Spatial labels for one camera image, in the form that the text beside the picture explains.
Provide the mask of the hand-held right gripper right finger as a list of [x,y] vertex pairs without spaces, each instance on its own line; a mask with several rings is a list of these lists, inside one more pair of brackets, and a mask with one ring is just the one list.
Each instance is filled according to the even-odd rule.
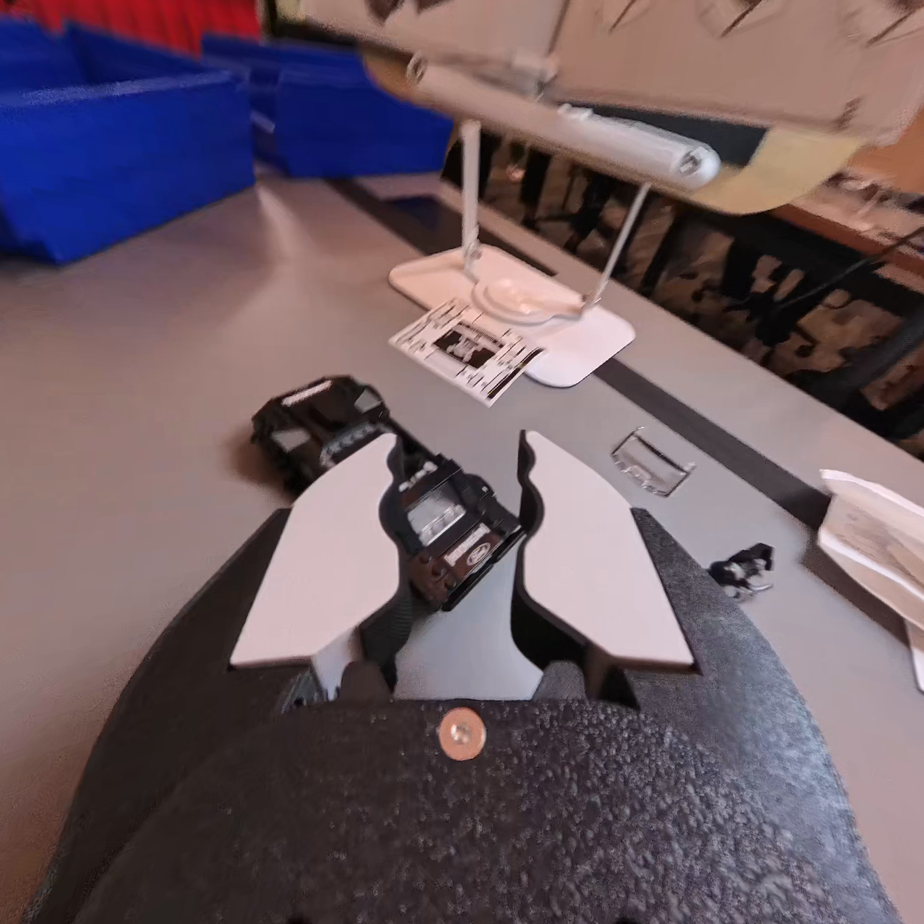
[[616,673],[699,675],[697,657],[631,503],[594,468],[534,430],[519,434],[524,538],[513,641],[533,666],[575,665],[592,694]]

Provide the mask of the lego instruction booklet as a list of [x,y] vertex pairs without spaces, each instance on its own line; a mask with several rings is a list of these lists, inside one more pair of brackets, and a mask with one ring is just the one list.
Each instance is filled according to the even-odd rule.
[[562,101],[895,141],[922,108],[922,2],[304,1],[310,25],[517,68]]

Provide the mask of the white paper bags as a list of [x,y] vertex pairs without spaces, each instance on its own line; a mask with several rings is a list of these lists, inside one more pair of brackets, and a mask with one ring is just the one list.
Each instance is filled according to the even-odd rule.
[[900,617],[923,690],[923,508],[881,484],[822,469],[831,500],[816,544]]

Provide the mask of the clear lego windshield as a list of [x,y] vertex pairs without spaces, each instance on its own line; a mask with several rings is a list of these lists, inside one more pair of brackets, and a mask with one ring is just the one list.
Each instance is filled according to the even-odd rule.
[[641,491],[662,499],[672,497],[697,468],[695,462],[681,464],[653,444],[643,426],[625,436],[610,458]]

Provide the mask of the sticker sheet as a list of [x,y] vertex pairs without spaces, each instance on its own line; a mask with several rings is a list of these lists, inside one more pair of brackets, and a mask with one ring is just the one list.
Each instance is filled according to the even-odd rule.
[[389,345],[487,408],[545,354],[524,334],[460,297],[427,311]]

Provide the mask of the black lego car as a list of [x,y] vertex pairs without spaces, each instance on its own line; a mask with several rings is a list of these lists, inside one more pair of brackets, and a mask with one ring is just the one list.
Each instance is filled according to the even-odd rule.
[[318,379],[272,398],[251,427],[251,444],[294,496],[379,436],[396,436],[401,513],[392,515],[392,530],[426,615],[453,610],[523,535],[484,479],[423,445],[374,387],[353,377]]

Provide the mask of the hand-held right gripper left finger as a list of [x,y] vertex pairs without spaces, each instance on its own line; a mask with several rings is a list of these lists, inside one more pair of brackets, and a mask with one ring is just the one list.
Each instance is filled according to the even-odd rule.
[[341,676],[361,658],[359,630],[405,604],[404,561],[383,514],[397,499],[399,455],[397,435],[382,434],[293,502],[231,668]]

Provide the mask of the black lego axle assembly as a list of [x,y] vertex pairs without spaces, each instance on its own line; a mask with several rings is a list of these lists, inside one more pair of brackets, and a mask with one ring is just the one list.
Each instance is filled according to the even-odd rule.
[[773,568],[774,548],[761,542],[711,563],[708,573],[729,598],[746,603],[772,588]]

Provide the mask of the red storage bin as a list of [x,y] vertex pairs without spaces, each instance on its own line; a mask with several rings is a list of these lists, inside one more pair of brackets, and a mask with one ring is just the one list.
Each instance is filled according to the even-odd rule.
[[76,25],[193,53],[200,52],[204,35],[262,35],[254,1],[3,1],[1,12],[53,31]]

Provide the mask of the tan curved panel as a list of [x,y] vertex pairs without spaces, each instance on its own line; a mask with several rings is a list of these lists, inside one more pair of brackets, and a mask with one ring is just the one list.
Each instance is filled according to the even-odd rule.
[[745,166],[723,163],[690,200],[721,214],[770,212],[814,191],[865,146],[842,132],[772,128]]

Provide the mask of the white booklet stand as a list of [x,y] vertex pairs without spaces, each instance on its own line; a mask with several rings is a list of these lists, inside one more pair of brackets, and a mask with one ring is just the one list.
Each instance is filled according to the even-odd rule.
[[[407,70],[411,88],[426,103],[456,109],[463,150],[463,211],[460,244],[396,266],[392,288],[426,309],[414,333],[393,344],[448,376],[447,357],[436,360],[437,343],[458,334],[456,348],[469,342],[490,353],[483,372],[459,358],[464,387],[486,404],[488,372],[525,373],[554,388],[582,382],[634,339],[632,326],[599,303],[629,232],[651,187],[696,192],[716,179],[721,158],[709,145],[639,121],[595,115],[568,103],[544,102],[535,92],[514,90],[496,80],[420,54]],[[479,237],[479,156],[483,124],[507,128],[549,153],[599,161],[618,174],[641,179],[596,288],[581,294]]]

